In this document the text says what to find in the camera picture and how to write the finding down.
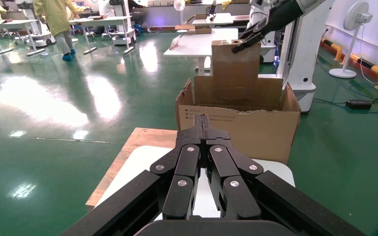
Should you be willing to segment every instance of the green floor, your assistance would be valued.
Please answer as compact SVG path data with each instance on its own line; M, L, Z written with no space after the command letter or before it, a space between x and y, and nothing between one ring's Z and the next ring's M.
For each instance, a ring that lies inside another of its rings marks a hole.
M58 235L87 212L87 198L135 127L176 129L174 102L194 75L195 59L163 56L175 36L142 36L127 56L124 47L100 40L84 56L81 39L70 63L55 46L31 58L24 45L0 56L0 236ZM315 97L360 98L348 87L369 83L330 77L328 70L338 67L332 59L320 50ZM289 167L298 189L378 235L378 114L314 102Z

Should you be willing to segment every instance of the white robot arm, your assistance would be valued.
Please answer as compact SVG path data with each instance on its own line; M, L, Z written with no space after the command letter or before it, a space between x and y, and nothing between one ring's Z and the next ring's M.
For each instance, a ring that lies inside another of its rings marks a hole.
M232 52L237 53L250 47L268 33L280 30L324 2L325 0L250 0L250 21L241 36L245 40L234 47Z

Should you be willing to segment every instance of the box on table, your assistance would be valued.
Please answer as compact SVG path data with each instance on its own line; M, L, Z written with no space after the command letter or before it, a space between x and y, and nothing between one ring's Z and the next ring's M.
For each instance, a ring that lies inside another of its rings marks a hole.
M300 122L298 100L289 84L282 94L283 79L257 77L260 44L232 54L236 43L213 42L213 77L195 76L193 86L189 79L176 98L178 129L207 114L248 157L286 164Z
M195 20L205 20L206 14L195 14L191 16L184 24L175 26L175 30L195 30L195 34L209 34L212 33L212 28L210 26L194 26L188 24L192 19Z
M175 30L195 30L195 34L212 33L210 26L179 25L175 26Z

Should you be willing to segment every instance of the desk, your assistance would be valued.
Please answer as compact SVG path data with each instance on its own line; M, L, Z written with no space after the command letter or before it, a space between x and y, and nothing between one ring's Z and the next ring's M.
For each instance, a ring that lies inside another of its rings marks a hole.
M96 47L91 47L89 43L88 36L86 35L85 27L98 27L98 26L118 26L122 25L124 28L124 37L126 38L126 48L127 50L124 51L124 54L129 53L134 47L130 47L128 43L128 33L126 27L126 19L131 18L131 16L110 16L105 19L101 20L93 20L88 18L80 18L76 20L69 21L71 25L80 24L83 29L83 35L85 36L86 43L88 44L88 50L84 51L83 54L86 55L96 50Z
M211 34L195 34L189 30L183 35L173 50L168 49L166 57L197 57L198 74L205 74L205 58L212 56L212 41L238 39L237 29L212 29Z
M112 165L109 167L108 171L86 202L87 209L92 210L96 206L125 161L137 147L150 145L163 148L173 148L176 142L176 135L176 130L135 128L120 153L118 153L117 157L112 162Z
M37 50L37 48L35 47L35 44L34 44L34 40L32 39L31 34L27 29L27 24L31 25L31 23L35 22L35 21L37 21L37 20L14 20L12 22L0 24L0 29L8 29L8 30L11 30L11 29L17 29L17 30L26 29L26 31L28 33L28 37L30 38L32 49L34 50L31 53L27 53L27 57L30 57L30 56L33 56L33 55L36 55L36 54L39 54L39 53L45 51L45 49ZM8 48L8 49L4 50L2 48L2 46L0 45L0 54L10 52L10 51L12 51L12 48Z
M210 17L207 17L205 20L194 20L192 25L194 26L211 26L214 28L218 25L228 25L232 24L232 16L230 13L216 13L214 20L210 20Z

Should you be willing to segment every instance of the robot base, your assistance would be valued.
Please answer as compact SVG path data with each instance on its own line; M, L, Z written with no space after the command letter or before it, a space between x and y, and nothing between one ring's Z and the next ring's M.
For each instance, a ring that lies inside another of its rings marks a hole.
M112 38L114 45L126 45L126 38L124 38L124 33L119 32L115 34L116 36ZM136 41L135 32L132 30L128 32L128 44L131 44Z
M51 34L47 35L31 35L34 40L34 44L37 48L47 47L56 43L56 40ZM32 47L30 40L27 40L27 45Z

